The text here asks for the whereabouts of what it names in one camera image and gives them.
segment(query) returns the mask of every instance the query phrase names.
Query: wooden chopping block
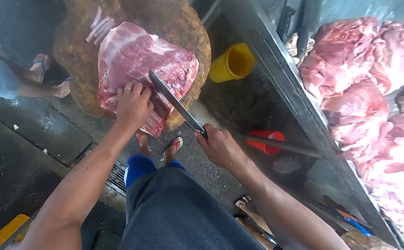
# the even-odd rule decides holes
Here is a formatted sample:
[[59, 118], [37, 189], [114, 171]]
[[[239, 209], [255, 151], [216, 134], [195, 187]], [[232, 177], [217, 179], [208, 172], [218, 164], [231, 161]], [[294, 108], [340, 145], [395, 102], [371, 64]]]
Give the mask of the wooden chopping block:
[[[89, 115], [115, 119], [115, 113], [100, 107], [97, 98], [99, 46], [85, 41], [98, 6], [102, 8], [102, 18], [110, 16], [117, 25], [123, 21], [135, 23], [148, 33], [194, 53], [199, 60], [197, 77], [180, 100], [190, 109], [199, 98], [210, 70], [211, 47], [208, 34], [188, 0], [66, 0], [67, 15], [56, 30], [54, 58], [71, 76], [71, 95], [78, 106]], [[164, 123], [163, 132], [177, 128], [184, 121], [174, 110]]]
[[348, 231], [341, 239], [351, 250], [397, 250], [375, 236], [368, 237], [358, 231]]

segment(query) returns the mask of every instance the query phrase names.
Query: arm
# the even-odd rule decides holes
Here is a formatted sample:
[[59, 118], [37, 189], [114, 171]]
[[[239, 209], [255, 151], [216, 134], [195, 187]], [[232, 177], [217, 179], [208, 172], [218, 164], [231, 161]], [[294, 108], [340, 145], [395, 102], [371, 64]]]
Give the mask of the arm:
[[327, 223], [260, 172], [227, 130], [210, 124], [204, 128], [208, 140], [197, 133], [197, 141], [214, 164], [227, 169], [244, 185], [281, 247], [349, 249]]
[[99, 199], [120, 151], [154, 106], [141, 83], [118, 89], [117, 120], [105, 138], [60, 182], [40, 209], [22, 249], [82, 249], [80, 227]]

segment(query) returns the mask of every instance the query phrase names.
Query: person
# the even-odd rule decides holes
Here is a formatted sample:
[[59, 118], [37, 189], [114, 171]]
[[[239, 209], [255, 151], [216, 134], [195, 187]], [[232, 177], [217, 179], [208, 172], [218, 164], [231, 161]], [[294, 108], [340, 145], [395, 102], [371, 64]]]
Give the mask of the person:
[[[153, 110], [150, 95], [141, 83], [117, 91], [116, 122], [46, 200], [21, 249], [81, 249], [80, 227], [118, 154]], [[227, 130], [204, 128], [208, 140], [196, 136], [205, 154], [242, 183], [283, 249], [349, 249], [329, 225], [261, 173]], [[263, 249], [173, 160], [178, 143], [159, 169], [152, 168], [147, 140], [141, 143], [141, 155], [128, 160], [127, 221], [119, 249]]]
[[63, 98], [70, 93], [69, 78], [58, 86], [41, 84], [51, 65], [51, 58], [38, 54], [31, 69], [26, 69], [0, 56], [0, 97], [14, 99], [22, 97], [55, 96]]
[[[251, 201], [251, 197], [249, 195], [244, 195], [240, 197], [238, 200], [236, 200], [235, 205], [242, 209], [251, 219], [254, 220], [254, 222], [265, 232], [273, 236], [273, 233], [271, 232], [270, 228], [262, 218], [262, 216], [255, 211], [253, 211], [248, 203]], [[262, 233], [256, 231], [252, 227], [250, 227], [246, 220], [247, 218], [240, 216], [240, 215], [235, 215], [234, 218], [240, 223], [255, 239], [258, 241], [266, 250], [275, 250], [278, 249], [277, 245], [268, 240], [267, 236], [264, 236]]]

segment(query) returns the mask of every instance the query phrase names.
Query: hand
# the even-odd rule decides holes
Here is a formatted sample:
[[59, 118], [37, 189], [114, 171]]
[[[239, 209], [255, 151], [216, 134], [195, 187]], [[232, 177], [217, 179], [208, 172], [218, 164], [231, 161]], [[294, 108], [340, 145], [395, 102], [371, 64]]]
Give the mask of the hand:
[[203, 125], [203, 128], [206, 130], [208, 140], [201, 133], [196, 132], [197, 142], [214, 164], [230, 171], [247, 161], [248, 157], [234, 141], [228, 130], [215, 129], [209, 123]]
[[117, 90], [117, 120], [116, 123], [124, 128], [140, 128], [149, 114], [154, 109], [153, 103], [149, 100], [151, 89], [145, 88], [140, 82], [127, 83], [125, 89]]

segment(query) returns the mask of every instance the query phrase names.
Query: drain grate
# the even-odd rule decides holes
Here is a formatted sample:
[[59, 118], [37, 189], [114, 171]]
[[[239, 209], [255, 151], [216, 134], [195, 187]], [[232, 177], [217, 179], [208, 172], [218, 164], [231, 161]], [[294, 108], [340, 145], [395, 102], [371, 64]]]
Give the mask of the drain grate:
[[114, 163], [113, 169], [111, 169], [111, 173], [106, 181], [106, 184], [116, 190], [117, 193], [125, 196], [126, 195], [126, 187], [125, 187], [125, 171], [126, 166], [116, 161]]

